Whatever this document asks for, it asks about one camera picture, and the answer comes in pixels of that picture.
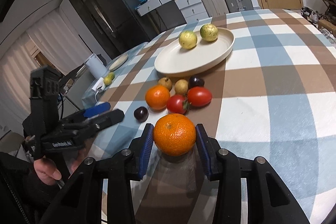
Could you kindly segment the person's left hand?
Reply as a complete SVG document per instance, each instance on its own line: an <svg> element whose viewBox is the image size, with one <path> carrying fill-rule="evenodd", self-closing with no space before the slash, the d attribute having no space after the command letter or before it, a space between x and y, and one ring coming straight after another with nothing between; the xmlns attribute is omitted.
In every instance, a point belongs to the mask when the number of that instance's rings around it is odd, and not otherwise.
<svg viewBox="0 0 336 224"><path fill-rule="evenodd" d="M85 159L86 151L86 148L79 150L77 152L77 158L71 160L70 174L74 173ZM55 163L46 157L34 161L34 170L38 178L46 185L55 185L58 181L62 180L62 175Z"/></svg>

